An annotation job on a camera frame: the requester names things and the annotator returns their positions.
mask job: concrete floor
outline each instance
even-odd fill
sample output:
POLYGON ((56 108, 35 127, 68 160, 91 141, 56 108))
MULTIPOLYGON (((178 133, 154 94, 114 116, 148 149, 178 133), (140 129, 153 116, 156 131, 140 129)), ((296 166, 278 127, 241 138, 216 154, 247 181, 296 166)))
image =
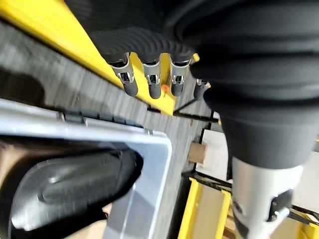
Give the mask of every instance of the concrete floor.
MULTIPOLYGON (((0 22, 0 32, 0 97, 35 105, 108 112, 168 135, 173 154, 154 234, 156 239, 166 238, 189 145, 205 123, 147 112, 145 103, 15 28, 0 22)), ((177 107, 192 99, 194 83, 193 79, 188 80, 177 107)), ((185 112, 210 115, 203 101, 185 112)))

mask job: metal clamp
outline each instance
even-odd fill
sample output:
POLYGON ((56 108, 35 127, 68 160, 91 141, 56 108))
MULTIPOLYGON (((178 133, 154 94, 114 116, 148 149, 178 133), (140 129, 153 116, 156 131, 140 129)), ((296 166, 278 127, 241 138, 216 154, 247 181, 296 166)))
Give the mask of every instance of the metal clamp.
POLYGON ((133 72, 133 66, 130 61, 130 55, 126 53, 126 64, 123 67, 116 67, 110 64, 112 67, 115 75, 121 80, 122 84, 125 83, 132 83, 134 81, 134 72, 133 72))
POLYGON ((185 77, 188 73, 189 63, 190 61, 181 62, 180 66, 174 64, 170 59, 170 78, 172 84, 180 83, 181 85, 184 83, 185 77))
POLYGON ((158 85, 160 83, 160 61, 154 65, 143 63, 143 69, 149 85, 152 83, 158 85))
POLYGON ((204 88, 208 88, 210 86, 210 83, 207 81, 203 81, 201 79, 196 79, 196 83, 198 86, 204 87, 204 88))

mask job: yellow frame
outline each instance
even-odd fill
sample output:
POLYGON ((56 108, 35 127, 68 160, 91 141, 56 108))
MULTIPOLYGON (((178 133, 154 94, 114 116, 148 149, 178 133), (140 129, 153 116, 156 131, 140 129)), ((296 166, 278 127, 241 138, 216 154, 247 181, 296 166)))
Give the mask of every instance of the yellow frame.
MULTIPOLYGON (((194 222, 197 213, 197 205, 200 201, 203 184, 197 182, 196 179, 189 178, 191 181, 191 186, 185 206, 185 211, 183 214, 183 219, 180 225, 178 239, 191 239, 194 222)), ((221 206, 221 211, 219 215, 217 230, 215 234, 215 239, 222 239, 224 228, 227 220, 227 214, 230 207, 231 194, 227 191, 221 190, 224 196, 223 204, 221 206)))
MULTIPOLYGON (((63 0, 1 0, 0 16, 104 79, 123 88, 121 81, 101 57, 63 0)), ((139 88, 137 97, 162 112, 172 115, 175 97, 162 91, 159 99, 152 99, 149 95, 142 64, 136 54, 131 54, 131 61, 139 88)), ((162 55, 161 65, 161 78, 166 81, 169 73, 167 54, 162 55)))

